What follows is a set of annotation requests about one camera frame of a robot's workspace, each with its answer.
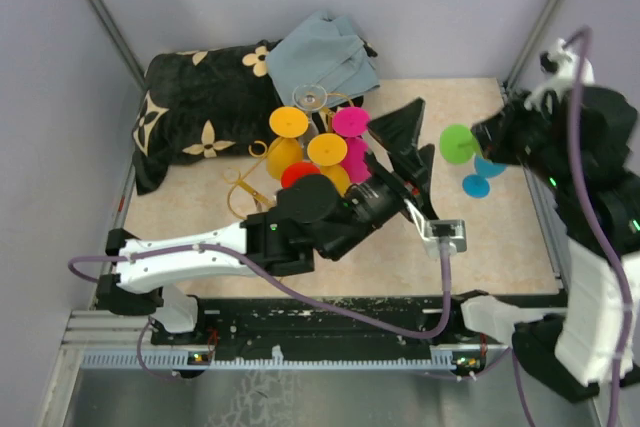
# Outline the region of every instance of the black fabric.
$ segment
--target black fabric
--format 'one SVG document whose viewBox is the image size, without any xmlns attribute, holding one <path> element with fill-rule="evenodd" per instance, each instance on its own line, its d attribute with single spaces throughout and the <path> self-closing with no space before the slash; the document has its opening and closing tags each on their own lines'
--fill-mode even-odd
<svg viewBox="0 0 640 427">
<path fill-rule="evenodd" d="M 161 54 L 151 61 L 145 76 L 148 91 L 133 130 L 139 195 L 156 190 L 170 164 L 246 155 L 252 142 L 275 138 L 269 115 L 282 104 L 266 63 L 260 63 L 276 45 L 261 41 Z"/>
</svg>

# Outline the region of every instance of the blue disc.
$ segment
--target blue disc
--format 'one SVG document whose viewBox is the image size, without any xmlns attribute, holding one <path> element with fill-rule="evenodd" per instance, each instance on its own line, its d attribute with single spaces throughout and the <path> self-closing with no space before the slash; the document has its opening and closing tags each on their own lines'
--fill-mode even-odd
<svg viewBox="0 0 640 427">
<path fill-rule="evenodd" d="M 491 190 L 487 179 L 476 174 L 467 175 L 462 181 L 462 188 L 468 196 L 475 199 L 486 197 Z"/>
<path fill-rule="evenodd" d="M 507 166 L 504 164 L 494 164 L 493 162 L 489 162 L 488 160 L 485 160 L 477 155 L 473 161 L 473 165 L 476 168 L 476 173 L 480 177 L 484 177 L 485 179 L 497 177 L 507 168 Z"/>
</svg>

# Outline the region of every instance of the flower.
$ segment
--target flower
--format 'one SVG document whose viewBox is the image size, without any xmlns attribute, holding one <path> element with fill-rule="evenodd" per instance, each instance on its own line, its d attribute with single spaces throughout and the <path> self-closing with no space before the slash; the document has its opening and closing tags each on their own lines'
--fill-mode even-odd
<svg viewBox="0 0 640 427">
<path fill-rule="evenodd" d="M 267 75 L 266 58 L 269 51 L 264 45 L 259 46 L 255 53 L 247 54 L 242 58 L 242 63 L 247 67 L 253 65 L 253 75 L 256 77 L 264 77 Z"/>
<path fill-rule="evenodd" d="M 208 50 L 187 50 L 185 52 L 176 52 L 179 55 L 191 55 L 193 65 L 198 65 L 209 53 Z"/>
<path fill-rule="evenodd" d="M 158 107 L 154 104 L 151 100 L 151 95 L 147 92 L 147 95 L 144 97 L 142 109 L 136 119 L 136 127 L 133 131 L 133 141 L 144 155 L 149 155 L 149 137 L 151 137 L 151 131 L 160 117 L 168 111 L 169 109 Z"/>
<path fill-rule="evenodd" d="M 224 150 L 235 144 L 235 142 L 231 142 L 230 140 L 219 140 L 216 142 L 216 131 L 210 120 L 207 120 L 202 128 L 201 140 L 201 144 L 193 144 L 182 149 L 182 151 L 190 155 L 204 154 L 207 159 L 210 159 L 218 156 L 217 150 Z"/>
</svg>

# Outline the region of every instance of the cable connector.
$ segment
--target cable connector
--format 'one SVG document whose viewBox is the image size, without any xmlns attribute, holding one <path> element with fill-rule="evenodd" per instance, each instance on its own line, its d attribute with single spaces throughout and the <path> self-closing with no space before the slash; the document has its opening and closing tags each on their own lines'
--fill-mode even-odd
<svg viewBox="0 0 640 427">
<path fill-rule="evenodd" d="M 440 257 L 440 245 L 443 243 L 449 246 L 450 257 L 458 252 L 466 252 L 467 232 L 464 220 L 427 220 L 409 200 L 405 200 L 405 205 L 429 258 Z"/>
</svg>

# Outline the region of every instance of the red disc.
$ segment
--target red disc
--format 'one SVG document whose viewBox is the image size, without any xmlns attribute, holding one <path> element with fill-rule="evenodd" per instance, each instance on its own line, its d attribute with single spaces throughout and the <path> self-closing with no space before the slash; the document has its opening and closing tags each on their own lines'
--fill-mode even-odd
<svg viewBox="0 0 640 427">
<path fill-rule="evenodd" d="M 282 177 L 280 178 L 280 183 L 282 184 L 282 188 L 286 189 L 291 187 L 296 180 L 305 175 L 311 174 L 319 174 L 320 169 L 318 169 L 311 162 L 296 162 L 295 164 L 291 164 L 286 168 Z"/>
</svg>

